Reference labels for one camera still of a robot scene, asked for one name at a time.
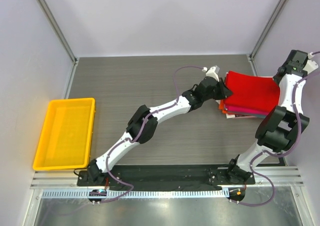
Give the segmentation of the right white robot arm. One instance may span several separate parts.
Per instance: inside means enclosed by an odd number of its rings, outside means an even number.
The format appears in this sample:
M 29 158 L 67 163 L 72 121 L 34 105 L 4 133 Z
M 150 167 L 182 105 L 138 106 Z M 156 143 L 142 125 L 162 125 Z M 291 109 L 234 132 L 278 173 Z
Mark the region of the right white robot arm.
M 303 87 L 309 74 L 308 53 L 291 50 L 272 80 L 279 86 L 279 101 L 258 126 L 255 143 L 232 159 L 225 171 L 231 184 L 245 184 L 253 177 L 254 168 L 267 157 L 280 158 L 293 148 L 310 119 L 303 114 Z

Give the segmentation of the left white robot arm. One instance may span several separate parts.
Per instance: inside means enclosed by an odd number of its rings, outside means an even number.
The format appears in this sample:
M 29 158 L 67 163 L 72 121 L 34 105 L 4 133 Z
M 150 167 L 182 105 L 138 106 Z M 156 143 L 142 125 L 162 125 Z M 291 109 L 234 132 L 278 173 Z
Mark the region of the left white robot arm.
M 88 181 L 95 186 L 102 185 L 113 166 L 134 147 L 148 142 L 154 136 L 159 124 L 194 111 L 208 100 L 224 100 L 232 94 L 222 78 L 206 76 L 199 84 L 195 84 L 170 102 L 155 107 L 141 105 L 128 121 L 120 139 L 106 153 L 88 164 L 86 170 Z

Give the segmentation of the red t shirt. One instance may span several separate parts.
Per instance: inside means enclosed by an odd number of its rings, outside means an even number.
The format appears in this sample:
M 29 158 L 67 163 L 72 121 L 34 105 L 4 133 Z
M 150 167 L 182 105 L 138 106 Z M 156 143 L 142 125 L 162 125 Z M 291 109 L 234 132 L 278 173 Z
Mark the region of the red t shirt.
M 225 105 L 270 112 L 278 105 L 280 88 L 271 77 L 259 77 L 229 71 L 225 85 L 233 95 L 223 100 Z

